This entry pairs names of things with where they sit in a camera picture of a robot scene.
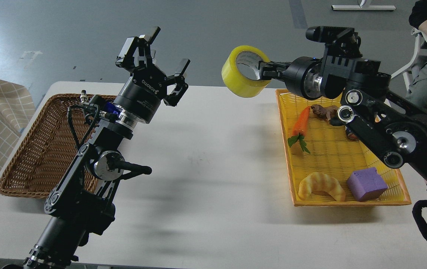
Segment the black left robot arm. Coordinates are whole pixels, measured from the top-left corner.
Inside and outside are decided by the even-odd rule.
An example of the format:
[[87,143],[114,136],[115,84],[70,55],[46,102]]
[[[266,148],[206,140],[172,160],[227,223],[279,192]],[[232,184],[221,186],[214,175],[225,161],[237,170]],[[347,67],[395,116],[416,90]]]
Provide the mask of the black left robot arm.
[[148,124],[161,102],[176,106],[188,89],[184,58],[173,75],[166,75],[153,60],[151,45],[160,32],[126,39],[116,66],[129,72],[128,81],[113,102],[81,92],[81,109],[89,129],[74,138],[77,153],[60,182],[44,203],[51,216],[39,240],[22,265],[6,269],[64,269],[77,262],[75,252],[87,244],[91,233],[102,235],[115,220],[114,196],[125,179],[149,175],[152,169],[127,162],[118,150],[124,139],[132,139],[136,124]]

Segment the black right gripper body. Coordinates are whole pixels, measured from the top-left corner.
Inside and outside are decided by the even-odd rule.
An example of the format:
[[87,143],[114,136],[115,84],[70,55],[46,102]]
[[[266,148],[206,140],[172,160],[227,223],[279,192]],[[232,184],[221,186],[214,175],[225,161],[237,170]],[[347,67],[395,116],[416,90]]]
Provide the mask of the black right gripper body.
[[292,94],[305,99],[319,99],[322,96],[321,59],[302,56],[292,62],[272,62],[278,72],[276,77],[285,83]]

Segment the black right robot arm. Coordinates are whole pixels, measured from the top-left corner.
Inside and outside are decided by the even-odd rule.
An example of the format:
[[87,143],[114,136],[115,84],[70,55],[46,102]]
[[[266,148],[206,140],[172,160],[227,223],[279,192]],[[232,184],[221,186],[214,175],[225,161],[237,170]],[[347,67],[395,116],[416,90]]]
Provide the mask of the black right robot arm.
[[380,61],[363,58],[353,28],[313,26],[306,38],[325,45],[320,59],[258,63],[262,80],[276,79],[297,96],[341,97],[337,118],[386,166],[408,163],[427,181],[427,113],[389,90]]

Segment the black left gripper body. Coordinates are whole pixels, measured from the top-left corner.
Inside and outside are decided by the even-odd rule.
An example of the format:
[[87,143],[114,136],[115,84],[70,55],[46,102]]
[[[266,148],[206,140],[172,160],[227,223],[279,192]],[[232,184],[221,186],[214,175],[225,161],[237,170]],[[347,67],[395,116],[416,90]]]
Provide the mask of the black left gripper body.
[[138,56],[137,64],[134,60],[134,54],[127,52],[121,52],[116,59],[116,66],[128,70],[130,77],[114,100],[114,104],[133,121],[150,124],[161,99],[167,95],[167,88],[160,86],[166,75],[155,64],[152,56],[146,53]]

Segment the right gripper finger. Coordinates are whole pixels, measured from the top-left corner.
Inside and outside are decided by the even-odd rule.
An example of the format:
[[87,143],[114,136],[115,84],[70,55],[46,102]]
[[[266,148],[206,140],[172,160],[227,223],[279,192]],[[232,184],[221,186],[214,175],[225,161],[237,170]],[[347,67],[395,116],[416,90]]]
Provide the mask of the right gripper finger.
[[284,80],[284,71],[290,66],[290,62],[259,61],[260,80]]

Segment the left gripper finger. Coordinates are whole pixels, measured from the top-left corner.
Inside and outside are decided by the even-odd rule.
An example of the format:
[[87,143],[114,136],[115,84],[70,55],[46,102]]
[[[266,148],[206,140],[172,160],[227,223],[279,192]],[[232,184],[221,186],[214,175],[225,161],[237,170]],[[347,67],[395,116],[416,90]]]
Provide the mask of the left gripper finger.
[[167,94],[163,101],[167,106],[176,106],[181,100],[183,95],[188,89],[188,84],[185,82],[184,73],[188,68],[188,65],[191,63],[191,60],[184,58],[179,63],[179,66],[176,68],[174,75],[167,77],[167,80],[164,82],[167,86],[175,85],[174,89],[170,94]]
[[161,28],[155,26],[150,34],[128,37],[116,58],[115,65],[130,73],[140,68],[150,68],[154,65],[151,45],[160,33]]

